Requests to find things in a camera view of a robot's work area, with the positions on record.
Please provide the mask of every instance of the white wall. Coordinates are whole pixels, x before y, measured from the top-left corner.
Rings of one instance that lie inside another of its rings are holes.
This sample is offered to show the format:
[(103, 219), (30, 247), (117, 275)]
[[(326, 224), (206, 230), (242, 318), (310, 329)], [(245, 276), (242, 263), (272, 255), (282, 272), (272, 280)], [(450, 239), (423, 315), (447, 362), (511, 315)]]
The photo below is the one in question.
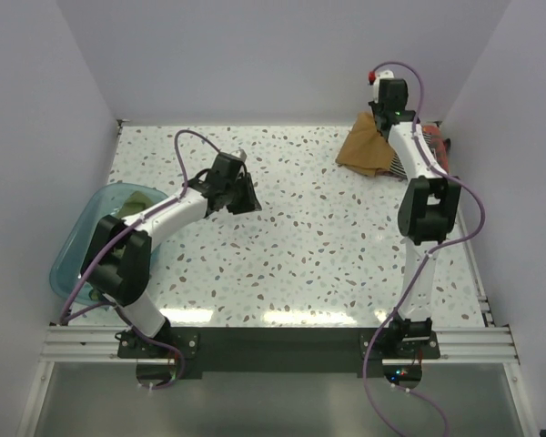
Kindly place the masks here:
[(60, 308), (48, 271), (115, 133), (55, 1), (0, 0), (0, 437), (15, 434)]
[(58, 0), (117, 117), (351, 122), (397, 59), (442, 119), (509, 0)]
[(488, 206), (474, 240), (482, 279), (546, 427), (546, 0), (511, 2), (443, 127)]

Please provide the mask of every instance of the cable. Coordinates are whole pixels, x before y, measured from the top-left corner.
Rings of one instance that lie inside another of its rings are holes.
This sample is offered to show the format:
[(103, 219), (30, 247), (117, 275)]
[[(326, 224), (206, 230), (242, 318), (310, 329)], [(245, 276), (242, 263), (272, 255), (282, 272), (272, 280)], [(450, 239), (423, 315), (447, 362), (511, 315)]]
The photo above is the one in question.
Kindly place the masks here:
[(152, 387), (152, 390), (164, 389), (166, 387), (169, 387), (176, 380), (180, 379), (180, 377), (183, 375), (184, 369), (185, 369), (185, 359), (184, 359), (184, 355), (182, 354), (182, 352), (179, 349), (177, 349), (175, 346), (172, 346), (172, 345), (169, 345), (169, 344), (166, 344), (166, 343), (162, 343), (162, 342), (159, 342), (159, 341), (155, 341), (153, 339), (148, 338), (148, 336), (146, 336), (142, 331), (140, 331), (137, 327), (133, 326), (131, 321), (121, 312), (121, 310), (118, 308), (118, 306), (116, 304), (112, 303), (112, 302), (101, 301), (101, 302), (98, 302), (98, 303), (96, 303), (94, 305), (91, 305), (91, 306), (89, 306), (87, 308), (84, 308), (84, 309), (76, 312), (75, 314), (71, 314), (71, 315), (68, 315), (68, 312), (69, 312), (69, 310), (71, 308), (71, 305), (73, 305), (73, 302), (75, 301), (77, 295), (79, 294), (79, 292), (81, 291), (81, 289), (83, 288), (83, 286), (85, 285), (87, 280), (89, 279), (89, 276), (91, 275), (91, 273), (93, 273), (93, 270), (95, 270), (97, 264), (99, 264), (101, 259), (107, 254), (107, 252), (109, 252), (109, 250), (111, 250), (129, 232), (131, 232), (133, 229), (137, 228), (137, 226), (141, 225), (144, 221), (150, 219), (151, 217), (156, 215), (158, 212), (160, 212), (160, 211), (162, 211), (162, 210), (164, 210), (164, 209), (178, 203), (186, 195), (187, 190), (188, 190), (188, 176), (187, 176), (186, 166), (184, 165), (184, 160), (182, 159), (182, 155), (180, 153), (180, 147), (179, 147), (179, 144), (178, 144), (178, 140), (179, 140), (180, 136), (183, 135), (183, 134), (190, 134), (190, 135), (193, 135), (195, 137), (198, 137), (201, 140), (208, 143), (212, 148), (214, 148), (217, 151), (217, 153), (220, 152), (220, 149), (217, 146), (215, 146), (212, 141), (210, 141), (208, 138), (204, 137), (203, 135), (199, 134), (198, 132), (195, 132), (194, 130), (181, 129), (174, 135), (174, 150), (176, 152), (176, 158), (177, 158), (177, 161), (178, 161), (178, 165), (180, 166), (180, 170), (182, 172), (182, 177), (184, 179), (184, 183), (182, 184), (182, 190), (180, 191), (180, 194), (177, 197), (174, 197), (174, 198), (170, 199), (168, 202), (159, 204), (159, 205), (157, 205), (156, 208), (152, 208), (151, 210), (149, 210), (143, 216), (143, 218), (138, 218), (136, 221), (134, 221), (134, 223), (132, 223), (131, 225), (129, 225), (128, 227), (123, 229), (115, 237), (113, 237), (111, 240), (109, 240), (107, 242), (107, 244), (93, 258), (91, 263), (89, 263), (89, 266), (86, 268), (85, 272), (81, 275), (81, 278), (79, 279), (77, 284), (75, 284), (75, 286), (73, 287), (73, 290), (71, 291), (71, 294), (69, 294), (68, 298), (66, 299), (65, 304), (63, 305), (63, 309), (61, 310), (61, 314), (59, 316), (59, 324), (65, 325), (70, 320), (75, 319), (75, 318), (77, 318), (77, 317), (79, 317), (79, 316), (81, 316), (81, 315), (83, 315), (83, 314), (85, 314), (85, 313), (87, 313), (87, 312), (89, 312), (91, 310), (94, 310), (95, 308), (100, 308), (100, 307), (103, 307), (103, 306), (106, 306), (106, 305), (113, 305), (116, 308), (116, 313), (119, 316), (119, 318), (127, 326), (131, 327), (131, 330), (140, 339), (142, 339), (143, 341), (145, 341), (148, 344), (152, 344), (154, 346), (158, 346), (160, 348), (168, 349), (169, 351), (174, 352), (180, 358), (179, 361), (181, 363), (180, 364), (180, 370), (178, 371), (176, 377), (172, 378), (172, 380), (170, 380), (169, 382), (167, 382), (165, 384), (161, 384), (161, 385), (157, 385), (157, 386)]
[[(451, 241), (443, 242), (443, 243), (441, 243), (441, 244), (439, 244), (439, 245), (435, 246), (434, 248), (427, 251), (427, 253), (425, 254), (425, 257), (422, 260), (422, 262), (419, 264), (419, 267), (417, 268), (417, 271), (415, 271), (415, 274), (413, 275), (412, 279), (410, 280), (409, 285), (407, 286), (407, 288), (402, 293), (402, 296), (400, 297), (399, 302), (394, 306), (394, 308), (393, 308), (392, 312), (389, 314), (389, 316), (380, 324), (378, 329), (374, 332), (374, 335), (372, 336), (372, 339), (370, 340), (369, 345), (368, 345), (368, 347), (366, 349), (366, 353), (364, 354), (364, 362), (363, 362), (363, 367), (362, 367), (362, 380), (363, 380), (363, 383), (364, 383), (364, 391), (366, 392), (366, 397), (368, 398), (370, 404), (372, 405), (372, 408), (374, 409), (376, 414), (382, 419), (382, 421), (384, 423), (386, 423), (389, 426), (389, 428), (391, 428), (391, 430), (393, 430), (396, 434), (404, 437), (406, 434), (403, 431), (401, 431), (394, 423), (392, 423), (384, 415), (384, 413), (379, 409), (378, 404), (376, 403), (376, 401), (374, 400), (374, 398), (372, 397), (372, 394), (370, 392), (370, 387), (369, 387), (368, 378), (367, 378), (367, 367), (368, 367), (368, 360), (369, 360), (369, 356), (370, 356), (370, 351), (372, 350), (372, 347), (376, 343), (376, 340), (377, 340), (378, 336), (380, 335), (380, 333), (382, 332), (382, 330), (384, 330), (386, 325), (392, 320), (394, 315), (399, 311), (400, 307), (404, 303), (404, 300), (409, 296), (410, 291), (412, 290), (412, 287), (414, 286), (417, 279), (419, 278), (420, 273), (425, 268), (425, 265), (427, 264), (427, 261), (429, 260), (429, 258), (431, 258), (433, 256), (433, 254), (438, 250), (441, 250), (443, 248), (447, 248), (448, 246), (452, 246), (454, 244), (462, 243), (462, 242), (467, 241), (469, 239), (472, 239), (473, 237), (478, 235), (481, 232), (481, 229), (483, 228), (483, 225), (485, 224), (486, 214), (485, 214), (485, 208), (483, 206), (483, 202), (481, 201), (481, 198), (473, 190), (471, 190), (464, 182), (462, 182), (461, 180), (459, 180), (459, 179), (457, 179), (457, 178), (455, 178), (453, 176), (450, 176), (447, 173), (445, 173), (443, 171), (440, 171), (437, 168), (433, 167), (430, 160), (429, 160), (429, 157), (427, 156), (425, 151), (422, 149), (422, 146), (420, 145), (419, 135), (417, 134), (417, 122), (418, 122), (418, 119), (419, 119), (420, 110), (422, 109), (422, 103), (423, 103), (423, 98), (424, 98), (424, 85), (423, 85), (422, 79), (420, 78), (419, 73), (413, 67), (411, 67), (411, 66), (409, 66), (409, 65), (407, 65), (407, 64), (405, 64), (403, 62), (399, 62), (399, 61), (383, 62), (382, 64), (377, 65), (370, 73), (372, 74), (373, 72), (376, 72), (379, 68), (382, 68), (383, 66), (388, 66), (388, 65), (403, 66), (404, 68), (407, 68), (410, 72), (412, 72), (414, 74), (414, 76), (419, 81), (420, 96), (419, 96), (419, 103), (417, 104), (417, 111), (415, 113), (415, 117), (412, 119), (412, 135), (413, 135), (415, 145), (416, 145), (417, 149), (419, 150), (423, 161), (433, 171), (433, 173), (437, 174), (438, 176), (441, 176), (442, 178), (446, 178), (447, 180), (450, 180), (450, 181), (453, 181), (453, 182), (459, 184), (462, 188), (464, 188), (466, 191), (468, 191), (471, 194), (471, 196), (473, 197), (473, 199), (475, 200), (475, 202), (477, 203), (477, 205), (478, 205), (478, 207), (480, 209), (480, 223), (477, 226), (477, 228), (475, 228), (475, 230), (473, 230), (469, 235), (467, 235), (465, 237), (460, 237), (458, 239), (454, 239), (454, 240), (451, 240)], [(404, 388), (402, 388), (400, 386), (395, 386), (395, 387), (397, 389), (401, 390), (401, 391), (406, 391), (406, 389), (404, 389)], [(448, 420), (445, 412), (441, 409), (441, 407), (435, 401), (428, 398), (424, 394), (417, 393), (415, 391), (409, 391), (409, 393), (411, 395), (419, 398), (419, 399), (422, 399), (422, 400), (426, 401), (435, 410), (437, 410), (437, 412), (441, 416), (441, 418), (443, 420), (443, 423), (444, 423), (443, 436), (444, 437), (449, 437), (449, 435), (450, 435), (449, 420)]]

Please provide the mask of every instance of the teal plastic bin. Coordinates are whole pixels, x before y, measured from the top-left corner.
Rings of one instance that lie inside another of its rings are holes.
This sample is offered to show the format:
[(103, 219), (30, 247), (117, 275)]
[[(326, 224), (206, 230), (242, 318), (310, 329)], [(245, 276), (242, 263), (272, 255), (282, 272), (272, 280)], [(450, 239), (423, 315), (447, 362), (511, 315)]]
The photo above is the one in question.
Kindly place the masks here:
[[(167, 198), (161, 191), (136, 184), (117, 183), (99, 189), (87, 203), (51, 268), (50, 284), (56, 294), (65, 299), (71, 294), (79, 280), (79, 270), (97, 222), (106, 215), (115, 215), (136, 191), (147, 196), (154, 204)], [(152, 253), (152, 265), (157, 260), (158, 249), (159, 246)], [(92, 291), (93, 288), (85, 284), (76, 302), (90, 305), (97, 301), (97, 293)]]

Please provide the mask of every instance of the speckled tabletop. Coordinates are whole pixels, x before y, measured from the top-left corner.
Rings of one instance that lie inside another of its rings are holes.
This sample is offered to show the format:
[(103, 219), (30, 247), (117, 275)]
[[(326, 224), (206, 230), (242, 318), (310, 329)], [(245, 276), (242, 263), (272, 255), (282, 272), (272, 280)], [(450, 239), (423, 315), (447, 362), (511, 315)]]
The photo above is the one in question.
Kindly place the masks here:
[[(396, 217), (406, 182), (336, 165), (348, 127), (192, 128), (223, 151), (247, 151), (263, 210), (220, 211), (162, 244), (148, 290), (173, 324), (378, 326), (401, 293), (405, 248)], [(124, 127), (109, 183), (179, 190), (178, 129)], [(189, 175), (215, 156), (189, 135), (181, 148)], [(439, 254), (433, 287), (436, 327), (483, 326), (463, 246)], [(73, 324), (121, 322), (98, 309)]]

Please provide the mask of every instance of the gray wall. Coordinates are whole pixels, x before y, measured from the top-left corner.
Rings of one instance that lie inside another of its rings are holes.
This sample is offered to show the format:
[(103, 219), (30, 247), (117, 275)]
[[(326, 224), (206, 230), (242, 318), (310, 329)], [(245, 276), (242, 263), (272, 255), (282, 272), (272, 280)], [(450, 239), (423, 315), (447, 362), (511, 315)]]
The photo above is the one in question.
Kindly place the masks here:
[(397, 59), (442, 119), (509, 0), (58, 0), (115, 116), (351, 122)]
[[(546, 426), (546, 0), (511, 2), (443, 126), (488, 206), (481, 275)], [(465, 212), (473, 226), (475, 208)]]
[(0, 0), (0, 437), (15, 434), (60, 304), (48, 271), (115, 130), (54, 0)]

